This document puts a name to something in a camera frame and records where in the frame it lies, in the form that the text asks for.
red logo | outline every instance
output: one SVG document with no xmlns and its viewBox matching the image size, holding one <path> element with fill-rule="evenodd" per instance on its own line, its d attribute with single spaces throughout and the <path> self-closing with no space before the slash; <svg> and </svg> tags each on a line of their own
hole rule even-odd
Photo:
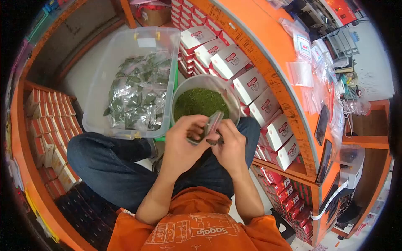
<svg viewBox="0 0 402 251">
<path fill-rule="evenodd" d="M 236 56 L 236 53 L 232 52 L 232 53 L 226 58 L 226 61 L 227 61 L 227 62 L 230 62 L 235 56 Z"/>
<path fill-rule="evenodd" d="M 261 107 L 261 109 L 264 111 L 268 107 L 269 103 L 270 103 L 270 101 L 269 101 L 269 99 L 267 99 L 265 101 L 265 103 L 263 104 L 263 106 Z"/>
<path fill-rule="evenodd" d="M 293 144 L 292 148 L 287 152 L 288 155 L 293 154 L 293 152 L 295 151 L 296 148 L 296 143 Z"/>
<path fill-rule="evenodd" d="M 193 34 L 191 34 L 191 36 L 195 37 L 195 36 L 200 35 L 201 33 L 202 33 L 202 31 L 197 31 L 197 32 L 194 32 Z"/>
<path fill-rule="evenodd" d="M 211 54 L 212 52 L 216 51 L 218 49 L 218 46 L 214 46 L 211 49 L 208 50 L 208 53 Z"/>
<path fill-rule="evenodd" d="M 287 122 L 285 122 L 280 128 L 279 133 L 283 132 L 283 130 L 287 127 Z"/>
<path fill-rule="evenodd" d="M 256 77 L 254 77 L 252 80 L 250 80 L 250 82 L 247 83 L 247 86 L 248 86 L 248 87 L 253 86 L 255 82 L 257 82 L 257 78 L 256 78 Z"/>
</svg>

green object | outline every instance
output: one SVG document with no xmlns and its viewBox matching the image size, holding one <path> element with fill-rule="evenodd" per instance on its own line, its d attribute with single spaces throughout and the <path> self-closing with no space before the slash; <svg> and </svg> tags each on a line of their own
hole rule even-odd
<svg viewBox="0 0 402 251">
<path fill-rule="evenodd" d="M 225 113 L 224 119 L 229 118 L 229 108 L 221 94 L 212 90 L 195 88 L 183 92 L 174 107 L 174 120 L 181 116 L 202 114 L 212 116 L 216 111 Z"/>
</svg>

stack of boxes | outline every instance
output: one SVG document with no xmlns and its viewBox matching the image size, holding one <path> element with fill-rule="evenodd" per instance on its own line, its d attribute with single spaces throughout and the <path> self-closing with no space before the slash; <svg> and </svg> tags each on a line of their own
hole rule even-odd
<svg viewBox="0 0 402 251">
<path fill-rule="evenodd" d="M 81 179 L 67 161 L 68 141 L 82 133 L 70 98 L 33 89 L 25 105 L 29 143 L 36 168 L 55 200 Z"/>
<path fill-rule="evenodd" d="M 256 118 L 261 126 L 256 157 L 286 170 L 300 150 L 262 74 L 219 24 L 189 1 L 172 0 L 172 22 L 182 31 L 181 67 L 190 75 L 210 74 L 231 80 L 242 116 Z"/>
<path fill-rule="evenodd" d="M 267 196 L 274 209 L 296 231 L 296 236 L 308 242 L 313 235 L 311 207 L 302 199 L 300 192 L 292 185 L 293 181 L 263 167 L 252 165 L 257 179 L 268 192 Z"/>
</svg>

clear plastic lid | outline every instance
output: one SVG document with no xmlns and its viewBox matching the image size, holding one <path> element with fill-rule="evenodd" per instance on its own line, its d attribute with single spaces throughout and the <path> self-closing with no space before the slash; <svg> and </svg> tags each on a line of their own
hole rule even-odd
<svg viewBox="0 0 402 251">
<path fill-rule="evenodd" d="M 365 148 L 360 145 L 342 145 L 331 160 L 343 165 L 361 166 L 365 153 Z"/>
</svg>

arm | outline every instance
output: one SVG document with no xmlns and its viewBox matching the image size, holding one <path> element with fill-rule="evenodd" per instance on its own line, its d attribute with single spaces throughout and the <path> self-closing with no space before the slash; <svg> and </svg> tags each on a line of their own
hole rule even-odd
<svg viewBox="0 0 402 251">
<path fill-rule="evenodd" d="M 183 116 L 166 133 L 165 153 L 158 178 L 138 207 L 135 218 L 148 225 L 157 225 L 169 211 L 174 184 L 177 178 L 189 170 L 210 144 L 204 138 L 194 146 L 187 137 L 200 139 L 208 117 L 203 115 Z M 217 139 L 218 135 L 209 138 Z"/>
<path fill-rule="evenodd" d="M 232 177 L 236 208 L 247 225 L 253 218 L 264 215 L 264 206 L 248 172 L 246 138 L 230 119 L 223 120 L 218 130 L 225 143 L 213 146 L 212 152 Z"/>
</svg>

